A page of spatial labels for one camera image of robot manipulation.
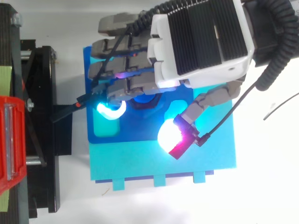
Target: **black heat sink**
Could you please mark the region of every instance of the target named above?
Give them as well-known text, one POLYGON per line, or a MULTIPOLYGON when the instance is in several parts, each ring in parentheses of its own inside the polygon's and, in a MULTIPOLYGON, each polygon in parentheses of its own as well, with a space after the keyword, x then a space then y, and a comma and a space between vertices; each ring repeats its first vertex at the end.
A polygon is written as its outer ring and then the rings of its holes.
POLYGON ((221 64, 247 55, 232 0, 209 0, 168 14, 177 73, 221 64))
POLYGON ((210 0, 225 61, 248 54, 233 0, 210 0))

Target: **red plastic lid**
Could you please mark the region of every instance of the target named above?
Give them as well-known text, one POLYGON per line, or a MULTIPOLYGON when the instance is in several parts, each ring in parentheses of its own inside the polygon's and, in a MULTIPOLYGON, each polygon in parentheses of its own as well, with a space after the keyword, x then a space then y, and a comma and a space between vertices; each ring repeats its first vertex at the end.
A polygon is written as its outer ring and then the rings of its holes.
POLYGON ((25 103, 0 96, 0 195, 26 173, 25 103))

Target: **robotic hand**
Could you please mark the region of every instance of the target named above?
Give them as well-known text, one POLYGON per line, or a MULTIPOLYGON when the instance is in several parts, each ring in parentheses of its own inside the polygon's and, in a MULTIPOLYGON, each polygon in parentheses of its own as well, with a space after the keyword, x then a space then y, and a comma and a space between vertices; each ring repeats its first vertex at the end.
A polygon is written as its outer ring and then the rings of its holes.
POLYGON ((183 138, 169 153, 178 159, 191 144, 202 146, 254 87, 267 90, 290 59, 299 56, 297 20, 289 0, 171 0, 139 15, 105 17, 99 33, 117 38, 93 44, 91 56, 102 61, 89 69, 92 93, 79 97, 68 112, 88 101, 119 107, 139 95, 159 95, 181 84, 221 84, 197 96, 174 119, 183 138), (208 106, 239 96, 252 59, 256 66, 268 67, 221 122, 199 137, 195 120, 208 106))

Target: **black wire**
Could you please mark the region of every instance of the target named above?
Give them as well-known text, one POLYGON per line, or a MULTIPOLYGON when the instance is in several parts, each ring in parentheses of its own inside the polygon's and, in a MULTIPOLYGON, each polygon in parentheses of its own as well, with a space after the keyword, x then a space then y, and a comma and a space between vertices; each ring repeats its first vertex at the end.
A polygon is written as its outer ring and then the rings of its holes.
POLYGON ((286 101, 284 101, 283 103, 281 103, 278 107, 276 107, 273 111, 271 111, 270 113, 268 113, 266 115, 266 117, 264 117, 263 120, 266 120, 269 116, 271 116, 275 111, 277 111, 282 105, 284 105, 286 102, 290 101, 291 99, 293 99, 295 96, 298 96, 299 92, 296 93, 295 95, 291 96, 290 98, 288 98, 286 101))
POLYGON ((116 49, 118 48, 118 46, 120 45, 122 39, 125 37, 125 35, 128 34, 128 31, 130 30, 130 26, 127 27, 126 31, 118 38, 118 40, 116 41, 115 45, 113 46, 111 52, 108 54, 106 60, 103 62, 103 65, 101 67, 101 69, 99 70, 98 74, 93 78, 92 81, 92 88, 98 85, 99 79, 101 74, 105 71, 105 68, 107 66, 107 64, 109 63, 110 59, 112 58, 112 56, 114 55, 114 53, 116 52, 116 49))
POLYGON ((250 93, 250 91, 254 89, 255 86, 256 86, 256 83, 253 83, 243 93, 243 95, 238 99, 238 101, 235 103, 235 105, 232 107, 232 109, 229 110, 229 112, 224 116, 224 118, 208 133, 208 135, 213 134, 229 118, 229 116, 234 112, 234 110, 238 107, 238 105, 245 99, 245 97, 248 95, 248 93, 250 93))

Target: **white table surface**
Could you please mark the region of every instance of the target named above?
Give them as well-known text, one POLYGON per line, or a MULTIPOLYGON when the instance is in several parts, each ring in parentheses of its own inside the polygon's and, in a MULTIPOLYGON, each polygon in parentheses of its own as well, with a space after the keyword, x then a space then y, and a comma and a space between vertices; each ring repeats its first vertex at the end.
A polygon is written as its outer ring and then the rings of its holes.
MULTIPOLYGON (((38 47, 50 45, 57 51, 58 104, 72 104, 85 92, 83 47, 101 38, 99 19, 113 11, 139 11, 158 3, 8 2, 23 15, 21 38, 36 39, 38 47)), ((153 180, 129 181, 126 190, 118 192, 112 191, 112 183, 95 184, 90 181, 86 111, 74 113, 72 155, 59 157, 61 207, 55 214, 39 209, 38 218, 30 223, 299 223, 299 97, 263 121, 271 104, 299 91, 298 64, 292 60, 268 91, 252 91, 235 111, 237 168, 216 170, 204 184, 193 184, 192 177, 167 179, 167 187, 160 188, 153 187, 153 180)), ((252 66, 243 92, 263 70, 252 66)))

